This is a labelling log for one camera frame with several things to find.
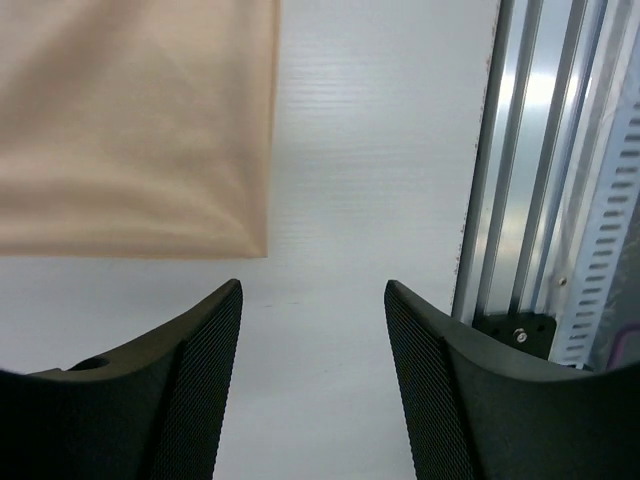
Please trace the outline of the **orange cloth napkin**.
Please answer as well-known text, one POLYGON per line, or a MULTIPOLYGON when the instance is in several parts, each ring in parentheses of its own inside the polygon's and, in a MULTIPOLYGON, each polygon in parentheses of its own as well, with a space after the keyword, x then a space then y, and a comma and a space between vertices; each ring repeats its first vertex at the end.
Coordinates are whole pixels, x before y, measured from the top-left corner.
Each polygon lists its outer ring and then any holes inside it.
POLYGON ((276 1, 5 1, 5 256, 262 258, 276 1))

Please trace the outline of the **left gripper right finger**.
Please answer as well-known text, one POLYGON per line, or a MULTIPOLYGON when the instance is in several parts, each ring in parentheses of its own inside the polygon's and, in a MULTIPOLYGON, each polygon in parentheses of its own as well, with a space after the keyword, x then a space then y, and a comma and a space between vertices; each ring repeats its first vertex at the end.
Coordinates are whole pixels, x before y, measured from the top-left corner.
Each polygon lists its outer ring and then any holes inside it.
POLYGON ((384 307, 420 479, 635 479, 639 368, 592 373, 507 346, 391 280, 384 307))

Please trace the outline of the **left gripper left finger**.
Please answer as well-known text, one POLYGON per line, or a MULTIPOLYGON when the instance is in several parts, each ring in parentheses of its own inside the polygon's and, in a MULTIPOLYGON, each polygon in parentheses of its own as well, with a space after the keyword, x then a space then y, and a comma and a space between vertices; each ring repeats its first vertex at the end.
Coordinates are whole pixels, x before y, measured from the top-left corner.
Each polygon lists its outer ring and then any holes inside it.
POLYGON ((5 479, 209 479, 241 326, 232 279, 70 369, 1 375, 5 479))

